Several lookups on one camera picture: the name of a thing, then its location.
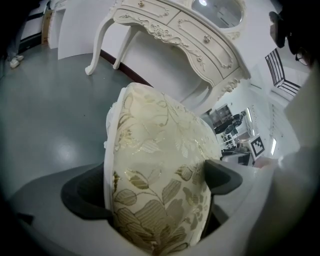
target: cardboard box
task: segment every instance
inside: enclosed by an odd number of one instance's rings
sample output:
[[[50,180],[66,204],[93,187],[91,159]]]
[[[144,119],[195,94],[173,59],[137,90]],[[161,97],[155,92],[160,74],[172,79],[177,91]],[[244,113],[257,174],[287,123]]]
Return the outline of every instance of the cardboard box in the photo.
[[[43,16],[41,33],[41,44],[43,45],[48,43],[49,26],[53,12],[53,10],[46,10]]]

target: black railing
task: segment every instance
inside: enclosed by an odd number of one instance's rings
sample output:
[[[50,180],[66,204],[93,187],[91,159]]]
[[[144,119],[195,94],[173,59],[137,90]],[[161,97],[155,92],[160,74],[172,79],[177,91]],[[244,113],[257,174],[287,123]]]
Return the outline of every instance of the black railing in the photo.
[[[265,57],[265,60],[270,69],[273,85],[288,94],[295,96],[301,87],[286,80],[284,67],[277,49],[274,49],[267,57]]]

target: white cabinet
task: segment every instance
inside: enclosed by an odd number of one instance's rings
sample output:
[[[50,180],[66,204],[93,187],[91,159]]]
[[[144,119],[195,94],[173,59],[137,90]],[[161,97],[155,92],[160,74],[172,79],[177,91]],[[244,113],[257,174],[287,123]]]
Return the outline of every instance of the white cabinet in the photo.
[[[192,111],[197,115],[211,109],[224,93],[232,92],[241,79],[250,78],[239,52],[216,25],[192,8],[169,0],[116,0],[97,28],[93,58],[85,69],[87,75],[95,70],[104,35],[114,22],[130,26],[113,65],[114,69],[119,67],[138,31],[149,33],[156,40],[175,46],[186,54],[190,66],[202,79],[194,92],[183,100],[194,101]],[[198,99],[203,88],[206,94],[204,98]]]

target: floor baseboard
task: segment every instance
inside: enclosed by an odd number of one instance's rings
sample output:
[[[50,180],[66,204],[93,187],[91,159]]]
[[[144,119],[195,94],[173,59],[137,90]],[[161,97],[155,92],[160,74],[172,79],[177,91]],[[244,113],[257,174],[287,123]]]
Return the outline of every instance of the floor baseboard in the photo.
[[[108,62],[110,62],[112,65],[116,62],[116,58],[110,55],[109,53],[105,52],[104,50],[100,51],[100,56]],[[148,83],[140,75],[138,75],[136,72],[134,72],[131,68],[129,68],[122,62],[120,63],[118,70],[122,71],[127,77],[131,78],[135,83],[140,83],[152,87],[150,83]]]

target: cream floral pillow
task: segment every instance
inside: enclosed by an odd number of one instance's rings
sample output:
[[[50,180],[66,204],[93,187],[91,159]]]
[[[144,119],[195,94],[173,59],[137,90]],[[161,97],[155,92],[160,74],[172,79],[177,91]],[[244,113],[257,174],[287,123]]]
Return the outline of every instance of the cream floral pillow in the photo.
[[[152,255],[195,245],[208,218],[206,159],[220,159],[211,128],[169,96],[131,83],[114,144],[114,226]]]

